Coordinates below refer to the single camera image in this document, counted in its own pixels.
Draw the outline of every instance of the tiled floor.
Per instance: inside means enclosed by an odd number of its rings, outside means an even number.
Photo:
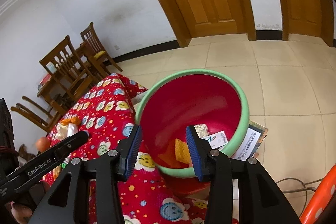
[[[269,128],[259,161],[276,181],[295,177],[308,182],[322,178],[336,162],[336,48],[316,37],[289,37],[288,42],[248,41],[245,34],[202,37],[187,48],[119,65],[124,75],[147,88],[184,69],[230,76],[246,93],[251,119]],[[301,187],[293,181],[279,186]],[[302,210],[304,192],[287,198],[296,212]]]

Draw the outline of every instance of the silver bolt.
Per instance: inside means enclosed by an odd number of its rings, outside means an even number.
[[[71,160],[71,163],[73,164],[73,165],[76,165],[76,164],[78,164],[78,163],[80,163],[80,158],[73,158],[72,160]]]
[[[117,150],[110,150],[108,152],[108,154],[109,154],[110,157],[114,157],[114,156],[118,155],[118,151]]]
[[[214,156],[214,157],[216,157],[216,156],[218,156],[218,155],[219,155],[219,151],[218,151],[218,150],[215,150],[215,149],[213,149],[213,150],[211,150],[211,151],[210,151],[210,155],[211,155],[211,156]]]
[[[253,157],[249,158],[248,161],[251,164],[256,164],[258,162],[258,160],[256,158],[253,158]]]

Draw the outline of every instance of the black baseboard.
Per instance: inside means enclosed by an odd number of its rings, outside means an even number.
[[[178,44],[177,40],[173,40],[173,41],[168,41],[165,43],[161,43],[161,44],[157,44],[157,45],[153,45],[150,47],[146,47],[146,48],[142,48],[142,49],[138,49],[135,50],[133,52],[129,52],[117,57],[114,57],[113,60],[116,63],[122,62],[122,61],[126,61],[126,60],[130,60],[133,58],[137,58],[140,56],[144,56],[144,55],[148,55],[148,54],[152,54],[152,53],[157,53],[157,52],[162,52],[162,51],[166,51],[166,50],[171,50],[171,49],[175,49],[175,48],[179,48],[180,45]],[[110,61],[105,61],[104,65],[109,66],[111,65]]]
[[[282,40],[282,30],[256,30],[257,40]]]

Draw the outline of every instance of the white polka dot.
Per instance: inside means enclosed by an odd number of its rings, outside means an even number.
[[[330,194],[333,195],[335,193],[335,184],[331,187]]]
[[[319,208],[319,210],[316,212],[316,215],[315,215],[315,219],[317,219],[320,214],[322,213],[323,209],[322,208]]]

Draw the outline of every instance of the white card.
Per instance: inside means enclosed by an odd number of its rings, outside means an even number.
[[[228,143],[224,131],[203,137],[202,139],[207,140],[210,143],[212,149],[216,149]]]
[[[239,159],[239,160],[246,160],[250,157],[252,150],[254,149],[258,139],[260,137],[260,133],[248,128],[246,136],[241,143],[240,147],[237,149],[236,153],[231,158]]]

